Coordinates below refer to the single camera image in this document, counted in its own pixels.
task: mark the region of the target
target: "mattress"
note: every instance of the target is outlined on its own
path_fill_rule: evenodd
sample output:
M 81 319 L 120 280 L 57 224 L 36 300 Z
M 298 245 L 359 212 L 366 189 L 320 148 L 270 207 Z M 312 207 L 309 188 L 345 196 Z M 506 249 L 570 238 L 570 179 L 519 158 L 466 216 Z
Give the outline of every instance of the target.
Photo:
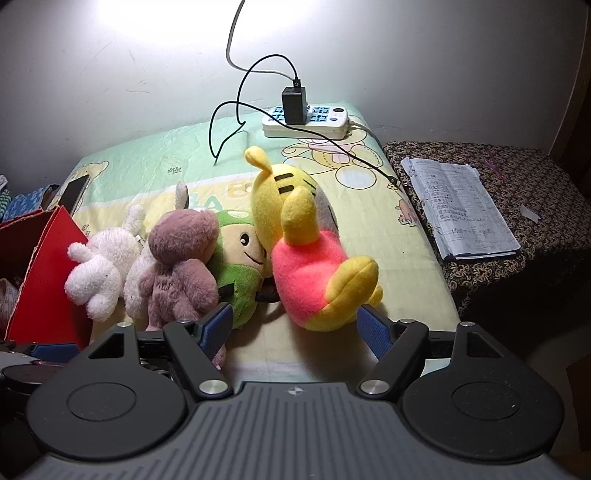
M 365 124 L 359 111 L 345 105 L 356 121 Z M 141 232 L 145 237 L 163 213 L 174 209 L 179 180 L 189 188 L 189 208 L 249 209 L 258 171 L 246 163 L 243 152 L 258 145 L 272 163 L 297 165 L 321 185 L 334 208 L 347 253 L 376 259 L 384 288 L 380 308 L 392 320 L 413 318 L 434 330 L 454 330 L 459 319 L 453 300 L 404 191 L 326 142 L 265 137 L 261 118 L 260 113 L 242 115 L 243 131 L 225 144 L 216 165 L 207 141 L 208 122 L 89 155 L 78 162 L 56 201 L 69 181 L 90 176 L 73 215 L 87 236 L 120 225 L 127 207 L 140 203 L 147 211 Z M 216 120 L 214 148 L 235 128 L 234 118 Z M 364 130 L 353 131 L 339 144 L 394 173 L 378 143 Z M 113 317 L 95 326 L 94 335 L 124 314 L 120 301 Z M 355 383 L 376 361 L 355 324 L 335 332 L 309 332 L 289 320 L 281 303 L 259 304 L 253 318 L 232 332 L 226 346 L 223 372 L 236 386 L 244 380 Z

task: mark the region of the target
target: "white wall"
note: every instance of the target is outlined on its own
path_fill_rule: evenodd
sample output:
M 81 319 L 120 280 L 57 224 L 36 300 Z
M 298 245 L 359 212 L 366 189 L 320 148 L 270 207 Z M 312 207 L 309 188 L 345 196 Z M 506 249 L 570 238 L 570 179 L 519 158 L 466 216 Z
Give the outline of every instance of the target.
M 224 58 L 237 4 L 10 2 L 0 12 L 0 173 L 13 191 L 60 183 L 86 154 L 209 119 L 241 79 Z M 288 55 L 309 102 L 352 102 L 384 140 L 548 150 L 585 15 L 581 0 L 247 0 L 233 57 L 248 66 Z M 253 76 L 243 99 L 275 105 L 285 85 Z

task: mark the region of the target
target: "black cable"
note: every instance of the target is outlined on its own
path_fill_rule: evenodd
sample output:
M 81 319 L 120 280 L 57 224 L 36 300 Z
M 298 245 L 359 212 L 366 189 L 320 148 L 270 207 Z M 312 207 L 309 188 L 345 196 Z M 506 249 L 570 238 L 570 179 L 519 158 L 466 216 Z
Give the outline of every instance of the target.
M 380 170 L 378 167 L 376 167 L 375 165 L 372 165 L 371 163 L 369 163 L 368 161 L 365 161 L 363 158 L 359 158 L 357 155 L 353 155 L 351 152 L 346 151 L 343 147 L 341 147 L 338 143 L 336 143 L 334 140 L 324 136 L 323 134 L 319 134 L 317 132 L 312 132 L 310 130 L 305 130 L 303 128 L 297 128 L 297 127 L 290 127 L 289 125 L 286 125 L 282 122 L 280 122 L 279 120 L 275 119 L 269 112 L 265 112 L 263 109 L 256 107 L 254 105 L 250 105 L 248 103 L 244 103 L 244 102 L 239 102 L 237 100 L 228 100 L 226 102 L 220 103 L 216 109 L 213 111 L 213 115 L 212 115 L 212 119 L 209 121 L 209 150 L 212 153 L 213 158 L 216 159 L 217 162 L 217 157 L 219 156 L 219 153 L 221 152 L 221 146 L 220 146 L 220 150 L 218 150 L 217 155 L 213 152 L 213 145 L 212 145 L 212 127 L 213 127 L 213 121 L 216 117 L 216 113 L 217 111 L 225 106 L 225 105 L 230 105 L 231 103 L 235 103 L 236 106 L 238 107 L 239 105 L 242 106 L 246 106 L 248 108 L 252 108 L 253 110 L 256 110 L 260 113 L 264 113 L 266 116 L 268 116 L 269 118 L 274 119 L 278 124 L 280 124 L 282 127 L 287 128 L 288 130 L 295 130 L 296 132 L 304 132 L 304 133 L 312 133 L 320 138 L 323 138 L 324 140 L 332 143 L 335 147 L 337 147 L 339 150 L 341 150 L 343 153 L 345 153 L 347 156 L 349 156 L 350 158 L 354 158 L 358 161 L 360 161 L 361 163 L 363 163 L 364 165 L 367 165 L 369 168 L 377 171 L 380 175 L 382 175 L 383 177 L 385 177 L 386 179 L 388 179 L 388 181 L 393 184 L 394 186 L 398 186 L 399 185 L 399 181 L 396 177 L 394 177 L 393 175 L 388 175 L 387 173 L 383 172 L 382 170 Z M 230 137 L 226 137 L 226 139 L 222 142 L 222 146 L 223 144 L 226 142 L 226 140 L 228 140 L 228 138 Z
M 244 86 L 244 82 L 246 81 L 246 77 L 248 77 L 248 75 L 250 73 L 252 73 L 254 67 L 256 67 L 260 62 L 262 62 L 263 60 L 266 59 L 270 59 L 272 57 L 279 57 L 284 59 L 287 63 L 290 64 L 291 69 L 294 71 L 294 82 L 297 80 L 299 82 L 299 78 L 297 76 L 297 71 L 296 71 L 296 67 L 295 65 L 293 65 L 293 63 L 291 62 L 290 59 L 288 59 L 285 55 L 281 55 L 280 53 L 272 53 L 270 55 L 265 55 L 263 58 L 258 59 L 255 63 L 253 63 L 251 65 L 251 67 L 246 71 L 246 73 L 244 74 L 244 77 L 242 78 L 242 81 L 240 82 L 240 86 L 238 87 L 238 93 L 236 94 L 236 122 L 239 124 L 238 128 L 235 129 L 230 135 L 228 135 L 226 138 L 224 138 L 224 140 L 222 141 L 222 144 L 220 145 L 220 148 L 217 151 L 217 154 L 213 153 L 212 150 L 212 143 L 211 141 L 209 142 L 209 148 L 210 150 L 212 150 L 212 155 L 213 158 L 215 159 L 213 164 L 216 165 L 217 164 L 217 158 L 220 156 L 220 153 L 222 152 L 223 146 L 225 145 L 225 143 L 230 140 L 234 135 L 236 135 L 240 130 L 242 130 L 242 127 L 244 127 L 244 125 L 246 124 L 246 122 L 241 122 L 240 120 L 240 115 L 238 112 L 238 107 L 240 104 L 240 94 L 242 93 L 242 87 Z

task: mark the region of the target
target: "plush toy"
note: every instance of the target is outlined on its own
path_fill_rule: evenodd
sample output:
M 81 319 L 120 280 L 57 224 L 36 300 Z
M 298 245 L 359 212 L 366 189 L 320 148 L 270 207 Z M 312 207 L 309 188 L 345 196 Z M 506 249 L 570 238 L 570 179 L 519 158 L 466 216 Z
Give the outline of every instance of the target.
M 220 292 L 231 287 L 228 297 L 234 312 L 234 328 L 244 325 L 256 308 L 263 281 L 266 253 L 259 242 L 252 217 L 241 210 L 217 213 L 220 235 L 207 264 Z
M 139 255 L 135 235 L 144 217 L 144 208 L 132 205 L 121 227 L 98 232 L 86 245 L 77 242 L 68 247 L 68 256 L 80 265 L 70 272 L 64 289 L 76 305 L 86 303 L 88 317 L 96 322 L 108 319 L 123 295 L 124 281 Z
M 148 299 L 146 330 L 174 320 L 199 320 L 218 303 L 207 263 L 216 248 L 219 223 L 210 210 L 165 213 L 148 236 L 156 263 L 144 271 L 139 292 Z
M 260 168 L 252 187 L 252 216 L 286 312 L 296 324 L 329 331 L 355 320 L 359 306 L 382 299 L 378 265 L 348 258 L 326 195 L 306 172 L 271 165 L 259 147 L 245 152 Z
M 189 191 L 187 185 L 180 181 L 177 183 L 174 194 L 175 210 L 189 208 Z M 125 313 L 134 320 L 139 320 L 144 325 L 148 322 L 148 299 L 140 295 L 138 289 L 138 280 L 142 273 L 152 267 L 156 260 L 152 256 L 150 248 L 144 246 L 142 252 L 135 260 L 123 287 L 123 297 L 125 300 Z

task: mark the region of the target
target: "smartphone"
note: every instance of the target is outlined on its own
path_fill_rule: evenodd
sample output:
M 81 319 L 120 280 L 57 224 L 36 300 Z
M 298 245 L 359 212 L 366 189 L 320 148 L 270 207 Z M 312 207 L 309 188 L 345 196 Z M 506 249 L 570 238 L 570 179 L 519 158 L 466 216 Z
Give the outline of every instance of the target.
M 72 180 L 64 190 L 64 193 L 61 194 L 60 201 L 57 204 L 63 206 L 69 214 L 72 214 L 80 201 L 80 197 L 82 197 L 82 193 L 89 179 L 89 175 L 84 175 L 79 179 Z

